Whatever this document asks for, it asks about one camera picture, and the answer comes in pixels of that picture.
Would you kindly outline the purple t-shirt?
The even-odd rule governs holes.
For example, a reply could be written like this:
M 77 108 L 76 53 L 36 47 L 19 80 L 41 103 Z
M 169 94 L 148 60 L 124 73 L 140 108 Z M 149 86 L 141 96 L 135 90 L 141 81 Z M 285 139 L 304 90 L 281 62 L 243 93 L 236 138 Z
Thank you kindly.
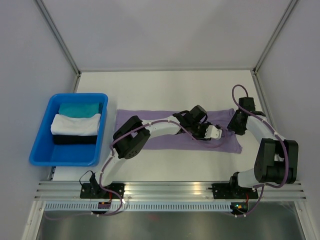
M 226 128 L 232 119 L 235 110 L 225 109 L 218 111 L 208 111 L 207 121 Z M 119 109 L 115 117 L 115 130 L 118 130 L 130 117 L 138 116 L 141 120 L 156 120 L 167 118 L 174 114 L 173 111 L 151 111 L 151 110 L 124 110 Z M 144 145 L 145 150 L 189 150 L 189 151 L 214 151 L 240 154 L 242 146 L 239 144 L 234 132 L 223 133 L 219 140 L 212 139 L 196 143 L 186 133 L 174 135 L 163 135 L 152 138 Z

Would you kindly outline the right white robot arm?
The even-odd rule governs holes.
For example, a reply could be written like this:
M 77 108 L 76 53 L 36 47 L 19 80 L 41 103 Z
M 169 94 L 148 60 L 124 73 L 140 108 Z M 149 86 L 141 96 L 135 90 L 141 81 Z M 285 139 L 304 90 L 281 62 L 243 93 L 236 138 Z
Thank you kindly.
M 257 111 L 252 97 L 241 97 L 227 129 L 243 136 L 249 131 L 259 143 L 254 167 L 235 172 L 229 180 L 228 192 L 241 197 L 251 187 L 281 188 L 297 179 L 299 145 L 277 133 L 265 114 Z

